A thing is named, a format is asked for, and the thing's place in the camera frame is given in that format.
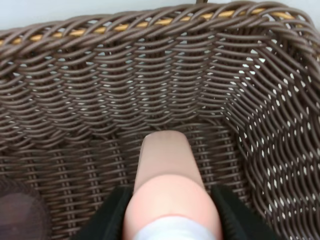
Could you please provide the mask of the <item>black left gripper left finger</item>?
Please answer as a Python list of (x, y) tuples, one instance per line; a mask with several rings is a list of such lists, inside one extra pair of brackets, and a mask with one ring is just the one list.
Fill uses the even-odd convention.
[(126, 208), (133, 195), (131, 187), (116, 187), (73, 240), (120, 240)]

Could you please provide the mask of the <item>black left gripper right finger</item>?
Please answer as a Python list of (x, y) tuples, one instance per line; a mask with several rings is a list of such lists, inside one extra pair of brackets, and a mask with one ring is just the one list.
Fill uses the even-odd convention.
[(278, 240), (276, 233), (224, 185), (211, 188), (225, 240)]

